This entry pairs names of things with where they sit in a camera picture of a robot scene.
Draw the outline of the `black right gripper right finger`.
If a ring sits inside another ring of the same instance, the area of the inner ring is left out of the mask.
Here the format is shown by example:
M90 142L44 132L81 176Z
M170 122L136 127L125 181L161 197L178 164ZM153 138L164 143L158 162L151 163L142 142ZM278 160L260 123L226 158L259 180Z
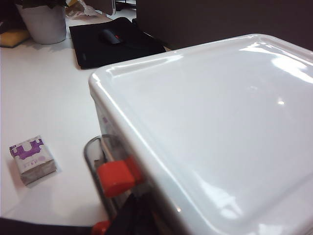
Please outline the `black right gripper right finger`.
M159 230L155 223L155 219L144 196L141 196L137 201L136 234L137 235L159 234Z

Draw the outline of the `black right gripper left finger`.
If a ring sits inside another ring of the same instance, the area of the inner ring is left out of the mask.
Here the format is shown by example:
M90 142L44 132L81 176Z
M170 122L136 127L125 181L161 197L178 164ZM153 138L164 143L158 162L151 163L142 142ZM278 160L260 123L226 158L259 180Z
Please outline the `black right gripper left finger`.
M116 235L132 235L134 233L136 203L136 197L130 194L115 219Z

